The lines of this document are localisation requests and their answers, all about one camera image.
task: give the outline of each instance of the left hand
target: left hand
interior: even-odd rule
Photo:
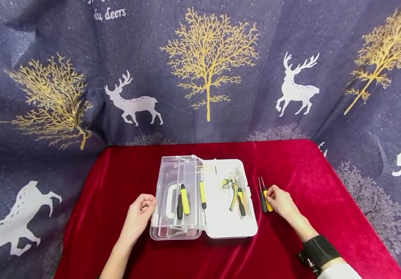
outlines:
[[[153,195],[141,194],[130,206],[118,244],[134,245],[153,215],[157,200]]]

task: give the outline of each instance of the toolbox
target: toolbox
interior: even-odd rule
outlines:
[[[196,239],[203,231],[210,238],[247,238],[257,232],[250,188],[238,159],[162,157],[156,198],[150,229],[154,240]]]

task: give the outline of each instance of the finger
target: finger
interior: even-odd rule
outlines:
[[[145,215],[145,218],[149,219],[153,215],[154,210],[156,209],[157,206],[157,200],[154,199],[150,205],[146,208],[146,211],[143,212],[143,215]]]
[[[150,200],[145,200],[142,202],[142,207],[150,205],[152,202]]]
[[[267,195],[271,196],[273,193],[276,193],[276,191],[278,191],[278,190],[279,190],[279,187],[273,184],[272,186],[270,186],[269,190],[267,190]]]
[[[153,195],[150,194],[140,194],[139,197],[134,201],[134,203],[142,204],[145,200],[155,200],[156,198]]]
[[[265,197],[266,201],[267,201],[273,208],[276,208],[276,206],[275,206],[275,200],[274,200],[274,199],[272,199],[270,196],[264,196],[264,197]]]

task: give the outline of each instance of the yellow pliers handle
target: yellow pliers handle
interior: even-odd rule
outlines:
[[[236,200],[238,199],[238,184],[233,183],[231,185],[231,188],[233,189],[233,199],[231,200],[231,204],[230,204],[230,211],[232,212],[233,208],[235,208]]]

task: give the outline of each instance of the black wrist strap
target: black wrist strap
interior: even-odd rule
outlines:
[[[303,246],[304,249],[298,255],[298,258],[303,264],[309,266],[312,264],[317,269],[321,269],[324,264],[341,257],[340,253],[322,235],[318,235],[306,241],[303,243]]]

